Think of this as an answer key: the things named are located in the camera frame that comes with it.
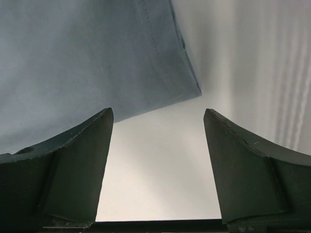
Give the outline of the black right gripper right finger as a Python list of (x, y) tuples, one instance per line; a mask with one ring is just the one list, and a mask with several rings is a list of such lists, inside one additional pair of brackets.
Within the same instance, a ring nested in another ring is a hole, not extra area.
[(308, 233), (311, 157), (207, 109), (204, 126), (222, 221), (231, 233)]

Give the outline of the light blue t shirt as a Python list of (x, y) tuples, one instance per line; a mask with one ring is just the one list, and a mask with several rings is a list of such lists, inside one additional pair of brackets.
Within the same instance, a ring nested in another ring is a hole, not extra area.
[(202, 94), (169, 0), (3, 0), (0, 151)]

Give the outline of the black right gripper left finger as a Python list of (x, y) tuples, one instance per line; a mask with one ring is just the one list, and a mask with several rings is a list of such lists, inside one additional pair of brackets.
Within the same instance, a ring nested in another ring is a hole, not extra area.
[(41, 143), (0, 156), (0, 230), (83, 229), (95, 222), (114, 116), (106, 108)]

